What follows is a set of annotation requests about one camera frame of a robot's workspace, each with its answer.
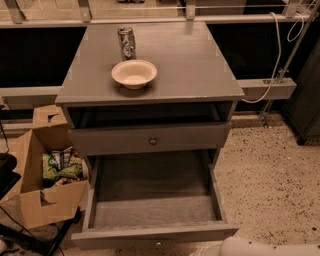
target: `metal rod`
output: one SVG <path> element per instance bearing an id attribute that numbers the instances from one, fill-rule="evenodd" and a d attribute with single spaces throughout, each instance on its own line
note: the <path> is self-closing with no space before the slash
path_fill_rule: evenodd
<path id="1" fill-rule="evenodd" d="M 279 22 L 294 22 L 300 17 L 287 18 L 282 14 L 276 15 Z M 11 21 L 0 21 L 0 28 L 28 28 L 28 27 L 66 27 L 66 26 L 90 26 L 91 24 L 121 24 L 121 23 L 153 23 L 153 22 L 186 22 L 184 16 L 174 18 L 119 18 L 119 19 L 92 19 L 90 23 L 83 23 L 81 20 L 26 20 L 23 24 L 13 24 Z M 225 23 L 271 23 L 274 22 L 269 14 L 260 15 L 215 15 L 195 16 L 194 21 L 206 22 L 207 24 Z"/>
<path id="2" fill-rule="evenodd" d="M 315 6 L 313 7 L 312 12 L 309 15 L 309 19 L 307 20 L 307 22 L 306 22 L 306 24 L 305 24 L 305 26 L 304 26 L 304 28 L 303 28 L 303 30 L 301 32 L 301 35 L 299 36 L 299 38 L 298 38 L 298 40 L 297 40 L 297 42 L 296 42 L 291 54 L 290 54 L 290 56 L 289 56 L 289 58 L 287 60 L 287 63 L 285 64 L 283 70 L 280 72 L 280 75 L 279 75 L 279 77 L 277 79 L 278 82 L 281 82 L 282 78 L 284 77 L 284 74 L 287 72 L 287 70 L 289 68 L 289 65 L 291 64 L 292 59 L 296 55 L 296 52 L 299 49 L 299 46 L 300 46 L 304 36 L 306 35 L 306 33 L 307 33 L 307 31 L 308 31 L 308 29 L 309 29 L 309 27 L 311 25 L 311 22 L 314 19 L 316 13 L 317 13 L 317 10 L 318 10 L 319 6 L 320 6 L 320 0 L 318 0 L 316 2 Z"/>

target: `gray paint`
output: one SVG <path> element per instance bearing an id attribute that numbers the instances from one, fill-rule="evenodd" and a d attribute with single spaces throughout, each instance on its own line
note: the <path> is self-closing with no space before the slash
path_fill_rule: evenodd
<path id="1" fill-rule="evenodd" d="M 121 61 L 117 29 L 123 25 L 126 24 L 87 28 L 57 104 L 137 104 L 242 97 L 238 82 L 204 22 L 130 24 L 137 58 L 153 63 L 158 75 L 141 90 L 120 86 L 113 81 L 111 70 Z"/>

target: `white bowl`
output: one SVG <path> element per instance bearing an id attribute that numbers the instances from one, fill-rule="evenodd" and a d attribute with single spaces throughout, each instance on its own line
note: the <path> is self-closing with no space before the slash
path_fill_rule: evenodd
<path id="1" fill-rule="evenodd" d="M 145 60 L 127 60 L 117 64 L 111 75 L 127 88 L 140 89 L 156 77 L 157 69 Z"/>

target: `terrazzo floor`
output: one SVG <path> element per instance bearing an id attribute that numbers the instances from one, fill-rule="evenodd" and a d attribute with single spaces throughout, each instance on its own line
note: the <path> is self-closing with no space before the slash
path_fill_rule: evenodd
<path id="1" fill-rule="evenodd" d="M 268 116 L 270 128 L 256 115 L 236 115 L 215 173 L 229 223 L 240 225 L 236 236 L 267 244 L 315 244 L 320 241 L 320 142 L 296 144 L 296 136 L 281 115 Z M 13 216 L 14 202 L 2 205 Z M 0 221 L 10 221 L 0 213 Z M 66 256 L 188 256 L 220 242 L 149 248 L 82 251 L 70 240 L 74 225 L 61 244 Z M 53 236 L 54 226 L 31 230 Z M 16 255 L 30 255 L 20 252 Z"/>

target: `drawer knob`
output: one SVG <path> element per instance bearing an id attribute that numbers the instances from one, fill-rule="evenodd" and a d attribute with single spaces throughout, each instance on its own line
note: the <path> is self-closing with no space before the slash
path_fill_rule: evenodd
<path id="1" fill-rule="evenodd" d="M 149 143 L 154 146 L 158 143 L 157 139 L 155 137 L 151 137 L 150 140 L 149 140 Z"/>

